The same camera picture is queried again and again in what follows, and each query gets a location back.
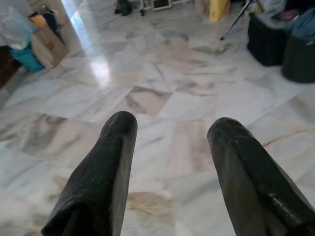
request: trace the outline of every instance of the white marble tile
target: white marble tile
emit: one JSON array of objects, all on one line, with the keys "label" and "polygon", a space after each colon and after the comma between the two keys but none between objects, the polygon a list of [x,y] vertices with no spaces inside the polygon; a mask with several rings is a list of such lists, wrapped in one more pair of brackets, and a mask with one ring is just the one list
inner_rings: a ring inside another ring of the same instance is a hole
[{"label": "white marble tile", "polygon": [[14,127],[0,126],[1,143],[58,166],[76,167],[96,143],[103,124],[49,115],[24,116]]},{"label": "white marble tile", "polygon": [[129,193],[121,235],[174,235],[175,220],[174,203],[169,194]]},{"label": "white marble tile", "polygon": [[71,85],[55,92],[36,111],[87,122],[104,122],[108,113],[131,89],[129,86],[114,85],[102,89]]},{"label": "white marble tile", "polygon": [[176,124],[169,155],[171,178],[215,169],[207,141],[208,129],[208,125],[199,121]]},{"label": "white marble tile", "polygon": [[174,92],[183,79],[182,73],[160,63],[145,63],[139,85],[165,92]]},{"label": "white marble tile", "polygon": [[196,96],[182,92],[174,93],[159,116],[176,120],[197,120],[215,113],[216,96]]},{"label": "white marble tile", "polygon": [[207,47],[209,43],[203,39],[199,39],[196,37],[189,37],[188,47],[195,48],[195,47]]},{"label": "white marble tile", "polygon": [[172,121],[137,115],[138,134],[132,160],[129,191],[163,190],[168,185],[169,146],[175,124]]},{"label": "white marble tile", "polygon": [[175,236],[194,236],[195,234],[184,225],[181,221],[176,220],[175,223]]},{"label": "white marble tile", "polygon": [[28,218],[34,206],[1,188],[0,199],[1,234],[4,236],[24,236],[30,233],[31,230],[28,229]]},{"label": "white marble tile", "polygon": [[197,235],[234,236],[215,171],[171,181],[178,219]]},{"label": "white marble tile", "polygon": [[168,92],[136,86],[114,108],[114,111],[157,116],[170,96]]},{"label": "white marble tile", "polygon": [[134,46],[128,45],[122,51],[115,54],[111,62],[111,69],[113,74],[116,75],[142,64],[143,61],[139,51]]},{"label": "white marble tile", "polygon": [[61,87],[69,85],[64,81],[40,79],[20,86],[5,104],[5,108],[19,108],[34,111],[40,102]]},{"label": "white marble tile", "polygon": [[0,186],[21,199],[38,204],[52,176],[53,166],[6,148],[0,149],[0,156]]},{"label": "white marble tile", "polygon": [[65,58],[51,73],[56,79],[105,88],[112,80],[106,57]]},{"label": "white marble tile", "polygon": [[161,43],[165,38],[157,31],[140,35],[131,39],[137,50],[142,51],[150,49],[158,43]]}]

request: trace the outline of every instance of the blue bag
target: blue bag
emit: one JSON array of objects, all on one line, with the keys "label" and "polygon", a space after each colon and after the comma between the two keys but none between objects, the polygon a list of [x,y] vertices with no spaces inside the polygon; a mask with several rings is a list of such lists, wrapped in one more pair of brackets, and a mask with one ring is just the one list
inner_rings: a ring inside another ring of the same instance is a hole
[{"label": "blue bag", "polygon": [[10,52],[14,59],[32,72],[38,72],[44,69],[44,66],[35,58],[30,45],[23,50],[12,49]]}]

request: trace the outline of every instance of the white plastic bag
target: white plastic bag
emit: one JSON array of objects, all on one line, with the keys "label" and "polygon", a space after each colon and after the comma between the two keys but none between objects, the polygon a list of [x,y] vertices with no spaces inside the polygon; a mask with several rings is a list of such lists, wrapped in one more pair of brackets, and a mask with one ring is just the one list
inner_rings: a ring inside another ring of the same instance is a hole
[{"label": "white plastic bag", "polygon": [[12,6],[0,13],[0,35],[14,50],[25,49],[36,30],[36,26]]}]

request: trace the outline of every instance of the luggage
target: luggage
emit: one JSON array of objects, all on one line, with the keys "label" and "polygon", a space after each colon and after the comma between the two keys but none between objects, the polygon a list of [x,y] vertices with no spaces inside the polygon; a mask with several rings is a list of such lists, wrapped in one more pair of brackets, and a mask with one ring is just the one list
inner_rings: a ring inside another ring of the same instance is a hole
[{"label": "luggage", "polygon": [[286,23],[272,19],[273,13],[251,15],[248,29],[250,53],[263,65],[281,65],[284,58]]},{"label": "luggage", "polygon": [[285,50],[282,73],[295,82],[315,82],[315,43],[309,44],[291,36]]}]

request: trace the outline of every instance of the marble floor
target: marble floor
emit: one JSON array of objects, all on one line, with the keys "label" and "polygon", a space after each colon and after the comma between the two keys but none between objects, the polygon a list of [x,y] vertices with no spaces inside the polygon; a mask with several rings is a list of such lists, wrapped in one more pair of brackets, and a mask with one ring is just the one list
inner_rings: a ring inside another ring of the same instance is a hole
[{"label": "marble floor", "polygon": [[138,137],[122,236],[233,236],[206,140],[239,120],[315,206],[315,86],[287,81],[246,50],[239,7],[211,24],[191,3],[113,15],[111,1],[64,0],[67,57],[29,74],[0,110],[0,235],[39,236],[73,169],[116,111]]}]

